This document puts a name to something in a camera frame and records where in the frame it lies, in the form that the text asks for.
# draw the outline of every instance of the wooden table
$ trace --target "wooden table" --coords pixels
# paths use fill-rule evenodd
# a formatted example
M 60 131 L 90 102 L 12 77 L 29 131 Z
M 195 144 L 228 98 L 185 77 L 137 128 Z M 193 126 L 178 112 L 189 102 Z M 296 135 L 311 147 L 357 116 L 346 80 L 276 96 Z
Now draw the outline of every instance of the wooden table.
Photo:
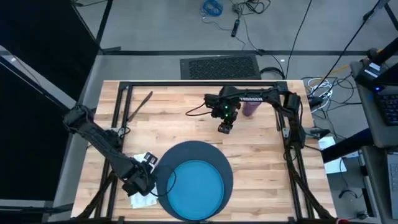
M 289 80 L 287 85 L 290 91 L 302 97 L 303 126 L 313 127 L 303 82 Z M 118 86 L 119 81 L 105 81 L 103 84 L 95 116 L 95 122 L 102 128 L 111 126 Z M 189 140 L 208 142 L 224 153 L 234 173 L 232 196 L 224 210 L 211 220 L 287 221 L 287 217 L 295 216 L 295 210 L 287 166 L 283 158 L 282 136 L 276 130 L 272 106 L 263 103 L 254 115 L 248 118 L 240 111 L 230 134 L 217 132 L 221 120 L 214 119 L 209 114 L 197 117 L 185 116 L 186 111 L 203 103 L 204 93 L 218 94 L 220 89 L 221 86 L 135 86 L 132 91 L 130 111 L 134 111 L 150 91 L 154 94 L 133 121 L 128 123 L 131 132 L 124 140 L 123 152 L 133 156 L 150 151 L 161 158 L 167 150 L 180 142 Z M 200 108 L 196 112 L 209 110 Z M 306 144 L 318 147 L 315 140 L 307 139 Z M 335 216 L 321 154 L 308 148 L 303 149 L 302 154 L 310 190 Z M 104 157 L 95 148 L 90 147 L 86 152 L 81 172 L 72 211 L 73 217 L 83 211 L 98 191 L 103 163 Z M 124 216 L 126 220 L 175 220 L 159 203 L 147 208 L 132 209 L 130 199 L 121 186 L 119 182 L 113 220 L 117 220 L 119 216 Z M 301 190 L 299 195 L 303 215 L 306 217 Z M 103 217 L 108 204 L 107 198 L 105 195 Z

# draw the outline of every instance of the concrete floor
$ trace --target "concrete floor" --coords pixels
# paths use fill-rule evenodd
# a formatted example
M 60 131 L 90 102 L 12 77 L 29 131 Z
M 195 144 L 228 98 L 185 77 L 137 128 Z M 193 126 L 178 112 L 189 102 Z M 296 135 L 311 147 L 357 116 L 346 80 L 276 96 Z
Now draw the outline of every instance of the concrete floor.
M 233 25 L 236 16 L 230 10 L 231 3 L 227 0 L 223 2 L 223 14 L 220 17 L 206 18 L 206 21 L 216 21 L 220 26 L 227 28 Z M 295 49 L 343 50 L 360 26 L 362 16 L 376 2 L 376 0 L 314 1 Z M 202 1 L 196 0 L 114 0 L 101 46 L 102 48 L 121 46 L 123 50 L 240 50 L 242 43 L 231 38 L 229 32 L 219 30 L 213 24 L 201 22 L 199 13 L 201 4 Z M 246 16 L 249 35 L 254 45 L 266 50 L 290 50 L 307 4 L 308 0 L 273 1 L 265 13 Z M 101 3 L 78 8 L 78 12 L 94 36 L 98 32 L 105 5 L 106 3 Z M 392 1 L 390 6 L 397 14 L 398 2 Z M 349 50 L 383 48 L 396 38 L 397 34 L 398 31 L 395 30 L 385 10 L 380 10 L 367 22 Z M 252 50 L 242 23 L 238 37 L 246 42 L 245 50 Z M 98 56 L 87 83 L 83 102 L 90 107 L 96 106 L 103 80 L 178 80 L 180 79 L 179 60 L 190 57 L 199 56 Z M 281 63 L 286 70 L 288 56 L 276 57 L 278 60 L 285 60 Z M 361 58 L 343 57 L 337 68 Z M 290 61 L 289 79 L 326 75 L 336 59 L 336 56 L 293 56 Z M 257 56 L 257 61 L 260 68 L 277 67 L 270 56 Z M 398 58 L 394 57 L 389 63 L 394 61 L 398 61 Z M 334 77 L 345 77 L 348 74 L 349 70 L 345 70 L 334 74 Z M 279 77 L 263 74 L 262 79 L 279 79 Z M 342 101 L 349 94 L 350 90 L 336 87 L 332 98 Z M 350 102 L 358 101 L 359 97 L 355 92 Z M 368 126 L 361 105 L 334 110 L 330 113 L 330 118 L 336 132 L 346 137 Z M 318 126 L 329 128 L 326 121 L 315 120 Z M 81 138 L 73 139 L 54 206 L 73 203 L 85 146 L 86 142 Z M 332 175 L 330 182 L 337 182 L 336 178 L 339 177 Z M 353 183 L 353 190 L 359 190 L 360 187 L 361 184 Z M 356 212 L 363 210 L 363 199 L 338 199 L 341 186 L 331 184 L 331 189 L 340 218 L 352 218 Z M 69 215 L 64 213 L 53 216 L 51 220 L 65 219 Z

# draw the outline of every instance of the white paper towel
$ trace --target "white paper towel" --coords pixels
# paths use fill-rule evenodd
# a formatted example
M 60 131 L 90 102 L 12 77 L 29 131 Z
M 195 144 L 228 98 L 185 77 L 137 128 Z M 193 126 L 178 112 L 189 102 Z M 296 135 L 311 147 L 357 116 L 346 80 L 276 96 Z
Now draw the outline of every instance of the white paper towel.
M 144 159 L 145 154 L 146 153 L 138 154 L 133 157 L 137 161 L 141 162 Z M 155 188 L 152 190 L 152 193 L 157 195 L 156 185 L 155 185 Z M 157 203 L 156 200 L 157 200 L 157 197 L 152 194 L 142 196 L 140 193 L 136 193 L 136 194 L 130 196 L 130 202 L 131 202 L 132 208 L 144 208 L 144 207 L 148 207 L 151 205 L 156 205 L 156 203 Z

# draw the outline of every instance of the black wall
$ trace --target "black wall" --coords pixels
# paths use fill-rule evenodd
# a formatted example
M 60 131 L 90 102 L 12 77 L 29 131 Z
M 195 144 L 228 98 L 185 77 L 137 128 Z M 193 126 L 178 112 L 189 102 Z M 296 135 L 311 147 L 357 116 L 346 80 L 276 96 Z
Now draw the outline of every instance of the black wall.
M 69 0 L 1 1 L 0 45 L 74 100 L 99 50 Z
M 0 58 L 0 199 L 53 201 L 68 141 L 64 112 L 4 64 Z

